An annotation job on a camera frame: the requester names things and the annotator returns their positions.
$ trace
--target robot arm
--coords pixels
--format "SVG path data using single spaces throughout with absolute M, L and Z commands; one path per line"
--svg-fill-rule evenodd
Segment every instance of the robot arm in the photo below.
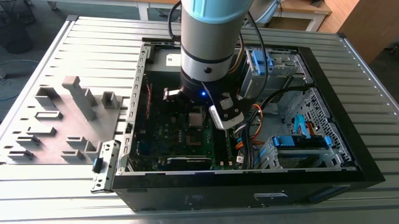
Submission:
M 244 119 L 237 86 L 228 70 L 252 2 L 181 0 L 180 91 L 193 102 L 203 101 L 205 93 L 212 103 L 209 113 L 217 129 L 229 129 Z

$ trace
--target gray fixture block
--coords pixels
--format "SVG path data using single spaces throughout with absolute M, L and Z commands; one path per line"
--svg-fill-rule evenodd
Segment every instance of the gray fixture block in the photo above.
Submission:
M 23 147 L 37 146 L 40 143 L 40 140 L 36 138 L 35 135 L 19 136 L 15 141 Z
M 85 159 L 85 156 L 79 150 L 63 151 L 61 157 L 67 162 L 81 162 Z
M 119 102 L 113 92 L 104 92 L 101 97 L 101 102 L 105 109 L 117 109 Z
M 63 81 L 63 87 L 69 91 L 72 99 L 80 109 L 87 120 L 95 120 L 96 115 L 92 109 L 89 100 L 85 97 L 85 93 L 80 88 L 80 79 L 77 76 L 65 76 Z
M 60 111 L 41 111 L 35 115 L 37 120 L 60 120 L 63 119 L 63 114 Z
M 96 105 L 96 102 L 95 102 L 95 97 L 93 97 L 92 92 L 89 91 L 88 88 L 83 88 L 81 90 L 83 90 L 83 92 L 85 93 L 85 98 L 87 98 L 87 100 L 88 100 L 88 102 L 89 102 L 89 105 L 91 105 L 91 106 L 95 106 L 95 105 Z
M 27 134 L 40 134 L 40 135 L 55 135 L 56 129 L 49 126 L 36 126 L 36 127 L 28 127 L 25 133 Z
M 87 142 L 83 136 L 67 136 L 67 143 L 73 149 L 84 149 Z
M 43 107 L 55 107 L 52 99 L 57 97 L 60 97 L 60 95 L 52 87 L 40 87 L 35 95 L 35 99 Z
M 16 161 L 29 161 L 35 157 L 33 153 L 24 148 L 11 150 L 7 156 Z
M 93 144 L 87 141 L 87 144 L 85 144 L 85 154 L 87 156 L 89 157 L 91 161 L 95 161 L 95 159 L 97 158 L 99 156 L 99 150 L 100 148 L 95 148 Z

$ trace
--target blue latch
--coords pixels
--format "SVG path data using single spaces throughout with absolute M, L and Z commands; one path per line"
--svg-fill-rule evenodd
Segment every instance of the blue latch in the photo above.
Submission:
M 276 136 L 280 146 L 295 146 L 294 138 L 290 135 L 279 135 Z
M 331 140 L 330 136 L 324 136 L 324 141 L 326 141 L 328 147 L 331 147 L 332 146 L 332 140 Z
M 263 52 L 260 50 L 253 50 L 252 51 L 252 60 L 256 66 L 256 71 L 260 76 L 265 75 L 265 64 L 264 64 L 264 59 L 263 59 Z M 269 57 L 268 52 L 265 53 L 265 60 L 267 60 L 267 68 L 268 68 L 268 73 L 272 72 L 273 66 L 275 66 L 275 61 Z
M 276 137 L 272 137 L 272 140 L 273 140 L 273 145 L 279 146 L 280 145 L 279 139 Z

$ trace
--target metal bracket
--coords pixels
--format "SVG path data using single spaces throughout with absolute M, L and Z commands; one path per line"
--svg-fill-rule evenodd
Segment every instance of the metal bracket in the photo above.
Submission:
M 112 181 L 116 171 L 117 152 L 120 141 L 112 140 L 103 143 L 99 157 L 93 162 L 93 187 L 91 192 L 112 193 Z

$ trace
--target black cable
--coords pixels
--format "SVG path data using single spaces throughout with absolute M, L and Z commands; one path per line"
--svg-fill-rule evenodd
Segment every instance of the black cable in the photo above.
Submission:
M 177 1 L 177 3 L 173 5 L 173 7 L 169 11 L 169 15 L 168 15 L 168 32 L 169 32 L 169 36 L 172 38 L 172 40 L 176 42 L 180 42 L 180 36 L 173 35 L 171 19 L 172 19 L 173 12 L 180 5 L 181 5 L 181 1 Z
M 260 40 L 260 47 L 261 47 L 261 52 L 263 52 L 263 59 L 264 59 L 264 65 L 265 65 L 265 77 L 264 77 L 264 82 L 263 82 L 263 86 L 261 86 L 261 89 L 257 93 L 257 96 L 255 97 L 255 99 L 260 96 L 261 92 L 264 91 L 265 89 L 265 84 L 267 84 L 267 80 L 268 80 L 268 65 L 267 65 L 267 56 L 265 56 L 265 47 L 264 47 L 264 43 L 263 43 L 263 38 L 261 38 L 261 35 L 260 35 L 260 32 L 259 32 L 259 29 L 257 29 L 257 26 L 255 24 L 255 20 L 253 20 L 253 17 L 248 11 L 248 17 L 249 17 L 249 20 L 251 20 L 251 24 L 252 24 L 252 27 L 256 31 L 256 34 L 257 34 L 257 37 L 259 37 L 259 40 Z

